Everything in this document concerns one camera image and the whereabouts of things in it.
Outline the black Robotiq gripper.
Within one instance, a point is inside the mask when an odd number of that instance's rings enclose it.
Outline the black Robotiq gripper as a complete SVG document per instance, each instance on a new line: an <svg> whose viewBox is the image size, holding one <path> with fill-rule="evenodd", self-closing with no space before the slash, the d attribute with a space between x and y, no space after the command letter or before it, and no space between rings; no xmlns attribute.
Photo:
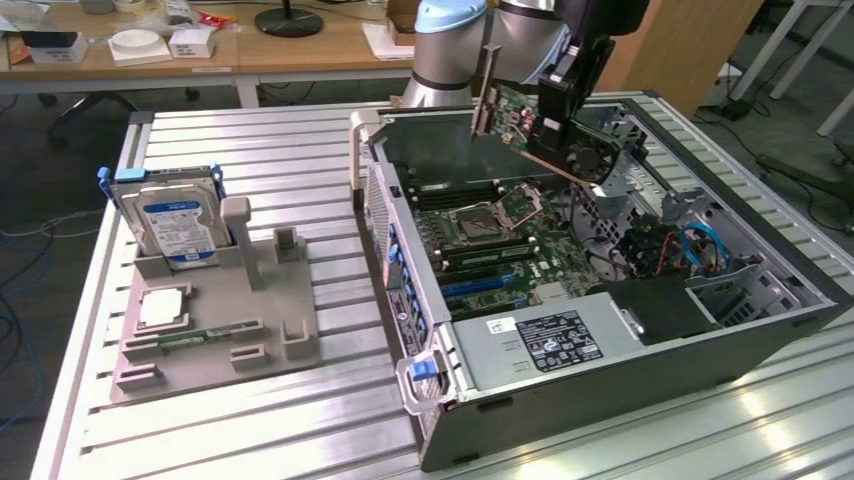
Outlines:
<svg viewBox="0 0 854 480"><path fill-rule="evenodd" d="M593 93L616 47L634 33L646 1L558 1L557 17L569 27L569 44L538 79L538 117L530 134L533 153L564 153L582 137L576 115Z"/></svg>

